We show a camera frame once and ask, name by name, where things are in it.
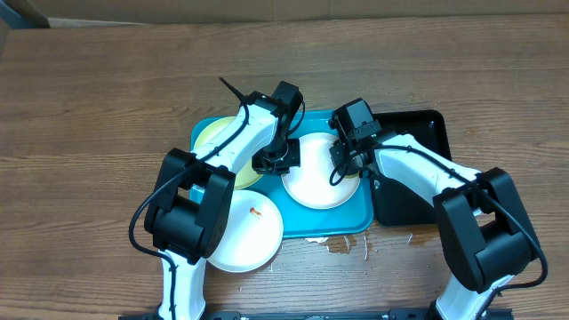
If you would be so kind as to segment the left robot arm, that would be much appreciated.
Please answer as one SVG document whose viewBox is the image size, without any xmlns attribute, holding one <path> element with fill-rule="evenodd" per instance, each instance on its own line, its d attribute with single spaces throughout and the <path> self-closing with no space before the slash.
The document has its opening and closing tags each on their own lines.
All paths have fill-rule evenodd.
<svg viewBox="0 0 569 320">
<path fill-rule="evenodd" d="M 190 151 L 171 149 L 152 193 L 132 216 L 152 236 L 151 248 L 129 239 L 138 251 L 163 264 L 164 296 L 155 319 L 199 319 L 205 311 L 204 270 L 228 225 L 237 174 L 250 165 L 261 175 L 282 175 L 301 163 L 293 121 L 303 108 L 300 89 L 285 81 L 274 92 L 241 93 L 234 119 Z"/>
</svg>

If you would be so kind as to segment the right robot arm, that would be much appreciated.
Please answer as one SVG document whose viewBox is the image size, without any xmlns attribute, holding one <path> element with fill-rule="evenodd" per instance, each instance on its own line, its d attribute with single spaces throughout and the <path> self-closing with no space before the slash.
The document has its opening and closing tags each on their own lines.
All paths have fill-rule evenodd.
<svg viewBox="0 0 569 320">
<path fill-rule="evenodd" d="M 510 175 L 500 168 L 471 169 L 422 146 L 410 133 L 381 125 L 362 99 L 337 108 L 328 122 L 339 139 L 330 149 L 330 182 L 369 172 L 393 180 L 434 213 L 445 262 L 452 276 L 423 319 L 510 319 L 492 310 L 494 299 L 514 290 L 514 276 L 534 260 L 541 274 L 522 289 L 544 282 L 548 262 Z"/>
</svg>

